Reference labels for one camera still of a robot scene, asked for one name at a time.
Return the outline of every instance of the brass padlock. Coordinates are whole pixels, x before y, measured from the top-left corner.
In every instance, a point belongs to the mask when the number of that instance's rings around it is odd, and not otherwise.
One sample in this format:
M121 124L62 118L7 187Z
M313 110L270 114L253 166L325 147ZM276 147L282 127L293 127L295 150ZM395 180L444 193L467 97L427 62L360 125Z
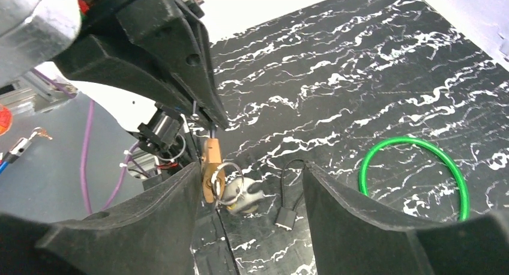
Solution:
M219 140L216 138L209 138L205 141L205 145L203 147L203 164L202 164L202 174L203 174L203 196L205 197L205 201L207 203L214 202L214 194L212 192L212 174L217 169L221 163L223 163L223 159L221 158L221 148L219 147ZM224 186L226 185L226 176L224 174L224 170L221 170L217 175L217 179L220 185L220 193L218 194L219 198L223 196Z

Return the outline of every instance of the table surface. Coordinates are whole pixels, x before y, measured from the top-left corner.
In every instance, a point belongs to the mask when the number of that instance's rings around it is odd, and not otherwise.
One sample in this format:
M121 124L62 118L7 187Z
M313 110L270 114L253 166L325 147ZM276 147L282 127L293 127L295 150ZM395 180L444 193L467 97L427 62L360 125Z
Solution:
M226 160L263 181L254 214L199 210L192 249L200 274L315 274L306 209L292 232L274 226L291 159L315 162L358 188L367 151L394 136L433 142L461 168L471 217L509 207L509 76L422 0L327 0L219 41L211 50L230 128ZM301 166L285 179L302 192ZM370 197L412 216L453 222L454 178L410 145L373 159Z

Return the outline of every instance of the black plastic part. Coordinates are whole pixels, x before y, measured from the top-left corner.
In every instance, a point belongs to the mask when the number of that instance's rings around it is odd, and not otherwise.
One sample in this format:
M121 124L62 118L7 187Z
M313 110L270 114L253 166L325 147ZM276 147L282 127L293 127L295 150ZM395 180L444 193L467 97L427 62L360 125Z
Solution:
M195 0L187 1L185 2L185 5L196 15L196 17L201 18L205 15L203 10L200 8L200 5Z
M187 143L187 151L189 153L189 156L191 156L191 160L200 161L201 156L196 148L196 141L194 139L194 136L190 132L188 132L184 134L184 139L185 142Z
M156 176L145 179L142 181L143 189L144 191L147 191L148 189L155 187L161 184L162 182L166 181L168 178L170 178L170 176L167 175L165 172L162 172L161 174L157 174Z
M254 182L249 187L247 187L247 193L255 194L256 192L262 190L262 183Z
M19 159L19 156L16 156L12 153L7 152L7 154L4 156L3 161L8 162L9 164L14 163L17 159Z
M276 226L291 231L294 228L295 219L297 219L297 212L281 207L277 213Z
M200 165L191 163L81 221L48 225L0 214L0 274L188 274L200 187Z
M125 89L178 113L191 115L197 101L199 124L228 125L207 31L182 0L97 0L78 40L54 62L69 79Z
M380 204L307 163L319 274L509 274L509 214L439 224Z
M172 114L167 114L159 109L147 124L140 124L138 139L140 149L151 154L159 151L167 151L175 141L183 120L180 116L173 119Z
M34 249L50 226L0 214L0 274L83 274L58 257Z

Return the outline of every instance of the green ring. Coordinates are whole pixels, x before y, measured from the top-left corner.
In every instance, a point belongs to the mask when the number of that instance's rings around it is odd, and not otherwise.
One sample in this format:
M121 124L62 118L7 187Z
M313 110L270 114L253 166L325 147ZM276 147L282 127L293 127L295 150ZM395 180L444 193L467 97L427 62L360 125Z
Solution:
M449 168L451 173L453 174L454 179L456 180L456 183L458 185L459 191L460 191L460 214L459 214L459 220L464 221L468 219L469 212L470 212L470 197L468 195L468 188L466 186L465 178L463 177L460 168L455 164L453 159L449 157L445 152L443 152L440 148L437 146L431 144L428 141L417 139L417 138L410 138L410 137L394 137L389 138L386 140L383 140L382 142L376 144L369 150L369 152L366 154L366 156L363 159L363 162L361 164L361 169L359 171L359 189L361 190L361 193L368 196L367 191L367 168L369 167L369 162L375 156L375 154L380 151L380 149L387 147L389 145L395 145L395 144L415 144L419 147L423 147L425 149L428 149L435 155L437 155Z

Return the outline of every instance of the red wire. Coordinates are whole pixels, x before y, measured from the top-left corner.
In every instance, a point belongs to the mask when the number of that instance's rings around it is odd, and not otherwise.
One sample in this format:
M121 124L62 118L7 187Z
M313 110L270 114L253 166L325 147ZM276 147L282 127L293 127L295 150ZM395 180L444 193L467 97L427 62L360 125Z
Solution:
M173 167L177 167L177 166L178 166L177 162L165 164L165 165L156 165L156 167L158 167L159 169L169 169L169 168L173 168Z

